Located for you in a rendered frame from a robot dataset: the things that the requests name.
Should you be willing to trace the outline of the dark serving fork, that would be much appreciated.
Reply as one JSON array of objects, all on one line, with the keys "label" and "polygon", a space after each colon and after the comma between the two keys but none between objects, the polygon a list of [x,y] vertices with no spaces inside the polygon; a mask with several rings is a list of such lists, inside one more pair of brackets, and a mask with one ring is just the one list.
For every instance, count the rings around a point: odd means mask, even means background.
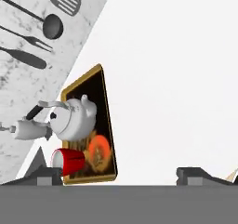
[{"label": "dark serving fork", "polygon": [[39,48],[44,49],[45,51],[48,51],[48,52],[51,52],[53,50],[52,46],[49,46],[48,44],[46,44],[45,42],[41,41],[40,39],[38,39],[34,36],[26,36],[26,35],[23,35],[20,33],[16,33],[16,32],[9,30],[8,28],[6,28],[4,26],[1,26],[1,25],[0,25],[0,29],[7,31],[9,33],[15,34],[16,36],[24,39],[26,42],[28,42],[32,46],[39,47]]}]

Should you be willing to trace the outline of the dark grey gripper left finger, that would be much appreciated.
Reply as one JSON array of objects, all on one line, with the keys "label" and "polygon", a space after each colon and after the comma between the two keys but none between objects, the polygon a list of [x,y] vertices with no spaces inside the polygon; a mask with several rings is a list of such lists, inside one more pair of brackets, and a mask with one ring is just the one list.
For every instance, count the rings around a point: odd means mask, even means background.
[{"label": "dark grey gripper left finger", "polygon": [[40,166],[29,176],[9,181],[7,183],[4,183],[4,186],[60,186],[61,184],[62,180],[60,168]]}]

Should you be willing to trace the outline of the white kettle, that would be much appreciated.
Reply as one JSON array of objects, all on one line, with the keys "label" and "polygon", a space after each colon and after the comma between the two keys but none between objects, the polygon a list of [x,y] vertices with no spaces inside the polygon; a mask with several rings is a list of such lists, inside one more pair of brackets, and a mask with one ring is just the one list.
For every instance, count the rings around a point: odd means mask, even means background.
[{"label": "white kettle", "polygon": [[86,94],[80,99],[39,101],[38,106],[54,109],[50,114],[49,126],[60,140],[81,140],[95,127],[97,105]]}]

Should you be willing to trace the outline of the beige object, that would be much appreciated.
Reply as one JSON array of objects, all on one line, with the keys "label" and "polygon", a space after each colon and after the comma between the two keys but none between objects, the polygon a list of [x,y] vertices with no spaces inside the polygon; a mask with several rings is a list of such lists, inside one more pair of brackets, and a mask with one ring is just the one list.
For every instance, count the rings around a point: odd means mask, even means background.
[{"label": "beige object", "polygon": [[229,181],[229,182],[234,182],[237,176],[238,176],[238,168],[235,169],[232,173],[230,173],[226,177],[226,180]]}]

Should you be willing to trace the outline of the red cup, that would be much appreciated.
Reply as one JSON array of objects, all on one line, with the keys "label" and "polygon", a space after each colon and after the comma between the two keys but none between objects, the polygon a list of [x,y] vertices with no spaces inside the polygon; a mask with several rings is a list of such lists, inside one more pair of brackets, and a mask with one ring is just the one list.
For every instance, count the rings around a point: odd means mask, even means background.
[{"label": "red cup", "polygon": [[83,152],[61,148],[53,152],[51,166],[60,168],[61,174],[65,177],[83,169],[85,160]]}]

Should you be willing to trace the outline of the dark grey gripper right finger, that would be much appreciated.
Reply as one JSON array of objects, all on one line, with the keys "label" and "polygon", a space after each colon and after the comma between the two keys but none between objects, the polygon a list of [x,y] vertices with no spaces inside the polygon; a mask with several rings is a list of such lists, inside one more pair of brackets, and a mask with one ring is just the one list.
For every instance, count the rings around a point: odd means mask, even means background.
[{"label": "dark grey gripper right finger", "polygon": [[178,167],[178,186],[238,186],[238,176],[225,180],[209,175],[201,167]]}]

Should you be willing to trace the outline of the black tray with gold rim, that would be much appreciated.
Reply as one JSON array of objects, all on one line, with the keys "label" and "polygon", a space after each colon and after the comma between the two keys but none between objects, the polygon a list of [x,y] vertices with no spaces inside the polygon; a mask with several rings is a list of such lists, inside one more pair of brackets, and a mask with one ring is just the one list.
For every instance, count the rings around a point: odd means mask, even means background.
[{"label": "black tray with gold rim", "polygon": [[118,174],[104,72],[96,65],[61,92],[61,100],[79,99],[87,94],[98,108],[96,125],[80,141],[63,141],[62,147],[84,153],[85,166],[63,178],[65,184],[115,180]]}]

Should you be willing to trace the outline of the dark hanging spoon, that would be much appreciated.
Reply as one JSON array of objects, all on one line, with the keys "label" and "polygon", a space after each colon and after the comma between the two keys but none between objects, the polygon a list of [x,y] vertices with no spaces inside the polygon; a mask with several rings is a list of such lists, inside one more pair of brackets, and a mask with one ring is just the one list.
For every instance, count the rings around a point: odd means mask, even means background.
[{"label": "dark hanging spoon", "polygon": [[34,54],[17,49],[9,49],[2,46],[0,46],[0,50],[9,54],[13,59],[16,59],[36,69],[43,70],[46,67],[46,62],[43,59],[36,57]]}]

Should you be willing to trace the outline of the dark ladle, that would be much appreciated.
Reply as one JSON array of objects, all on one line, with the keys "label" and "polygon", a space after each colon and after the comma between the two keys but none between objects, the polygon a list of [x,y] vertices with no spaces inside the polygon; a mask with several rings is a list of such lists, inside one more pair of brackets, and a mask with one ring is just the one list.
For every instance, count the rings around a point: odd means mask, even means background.
[{"label": "dark ladle", "polygon": [[44,19],[42,19],[41,17],[29,11],[28,9],[21,7],[20,5],[11,0],[0,0],[0,1],[4,1],[5,3],[11,5],[12,7],[15,7],[20,11],[28,14],[29,16],[35,18],[36,20],[41,21],[43,23],[43,35],[45,36],[45,38],[49,40],[55,40],[62,36],[63,23],[57,15],[49,14]]}]

